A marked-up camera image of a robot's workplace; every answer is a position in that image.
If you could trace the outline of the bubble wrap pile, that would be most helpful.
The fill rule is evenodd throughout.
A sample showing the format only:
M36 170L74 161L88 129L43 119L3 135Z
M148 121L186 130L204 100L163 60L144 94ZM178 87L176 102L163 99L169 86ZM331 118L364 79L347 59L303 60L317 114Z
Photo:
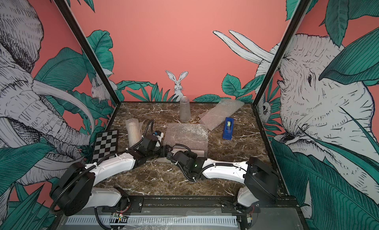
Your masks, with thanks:
M198 157L208 156L208 129L202 124L170 123L163 130L163 145L173 147L173 152L186 151L182 144L196 153Z

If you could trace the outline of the clear textured glass vase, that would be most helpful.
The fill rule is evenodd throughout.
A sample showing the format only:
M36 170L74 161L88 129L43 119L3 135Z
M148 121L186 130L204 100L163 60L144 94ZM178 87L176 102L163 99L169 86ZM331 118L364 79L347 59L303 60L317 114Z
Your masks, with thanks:
M190 113L190 100L188 97L183 96L180 99L180 121L183 123L189 122L191 120Z

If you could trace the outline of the black white checkerboard card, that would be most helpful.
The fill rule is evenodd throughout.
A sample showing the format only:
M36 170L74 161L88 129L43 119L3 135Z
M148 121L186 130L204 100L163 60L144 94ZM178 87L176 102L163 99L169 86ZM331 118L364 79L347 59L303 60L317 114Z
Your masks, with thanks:
M118 130L110 130L98 133L95 139L93 162L98 162L103 157L112 154L106 160L114 158L117 153Z

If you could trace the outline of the blue tape dispenser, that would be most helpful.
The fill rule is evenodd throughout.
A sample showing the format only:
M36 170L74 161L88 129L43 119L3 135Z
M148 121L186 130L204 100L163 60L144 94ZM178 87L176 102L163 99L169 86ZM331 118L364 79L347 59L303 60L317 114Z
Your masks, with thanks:
M225 140L231 140L234 130L234 119L226 117L222 138Z

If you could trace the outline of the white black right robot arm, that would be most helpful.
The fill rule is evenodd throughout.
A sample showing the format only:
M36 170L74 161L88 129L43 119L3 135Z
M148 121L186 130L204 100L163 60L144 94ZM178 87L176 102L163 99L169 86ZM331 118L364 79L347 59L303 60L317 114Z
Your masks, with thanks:
M233 203L237 212L253 213L258 210L260 201L275 203L278 200L278 172L256 157L242 162L221 162L198 157L190 151L176 151L169 152L167 159L191 182L223 179L244 184Z

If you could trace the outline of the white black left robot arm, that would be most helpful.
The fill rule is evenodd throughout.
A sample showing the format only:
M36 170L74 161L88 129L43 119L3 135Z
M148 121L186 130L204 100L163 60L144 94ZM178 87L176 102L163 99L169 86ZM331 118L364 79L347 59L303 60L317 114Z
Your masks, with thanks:
M154 123L153 119L150 120L142 138L120 152L117 150L117 130L97 134L93 162L86 165L75 162L67 169L50 192L53 203L49 213L61 211L72 216L84 208L100 206L118 206L124 212L128 195L121 188L102 189L96 185L116 174L136 169L149 159L167 154L161 144L164 134L153 130Z

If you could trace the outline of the black front mounting rail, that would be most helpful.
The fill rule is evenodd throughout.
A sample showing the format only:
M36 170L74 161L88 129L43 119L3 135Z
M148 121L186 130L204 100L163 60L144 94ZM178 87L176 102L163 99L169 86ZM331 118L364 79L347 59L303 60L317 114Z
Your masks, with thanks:
M86 208L99 207L104 212L122 214L141 213L143 208L219 208L223 213L244 214L259 213L262 208L284 208L297 207L298 202L293 196L285 196L276 201L258 201L247 207L238 204L236 197L233 196L153 196L153 195L130 195L122 196L118 202L111 201L109 197L100 197L100 203L90 200Z

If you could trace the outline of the bubble wrap sheet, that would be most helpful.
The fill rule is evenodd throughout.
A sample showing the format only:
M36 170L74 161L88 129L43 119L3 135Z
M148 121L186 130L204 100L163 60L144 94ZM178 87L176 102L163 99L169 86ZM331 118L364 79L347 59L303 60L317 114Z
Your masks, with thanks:
M239 100L222 99L219 103L202 115L200 123L205 125L210 131L223 123L226 117L230 117L239 110L245 103Z
M131 118L125 122L125 127L128 135L128 145L131 148L142 139L142 122L139 122L137 118Z

